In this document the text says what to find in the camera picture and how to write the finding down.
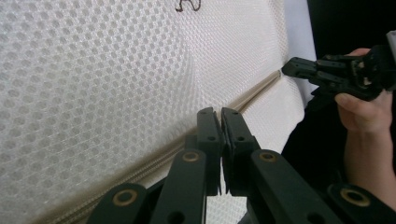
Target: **finger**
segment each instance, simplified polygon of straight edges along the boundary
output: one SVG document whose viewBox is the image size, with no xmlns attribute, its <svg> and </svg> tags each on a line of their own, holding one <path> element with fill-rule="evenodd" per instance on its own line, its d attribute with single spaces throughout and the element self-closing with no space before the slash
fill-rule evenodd
<svg viewBox="0 0 396 224">
<path fill-rule="evenodd" d="M 348 56 L 363 56 L 366 55 L 370 49 L 355 49 L 352 52 L 348 53 Z"/>
<path fill-rule="evenodd" d="M 337 104 L 343 107 L 346 111 L 364 118 L 371 117 L 371 112 L 373 111 L 369 102 L 346 93 L 337 94 L 335 96 L 335 102 L 337 102 Z"/>
</svg>

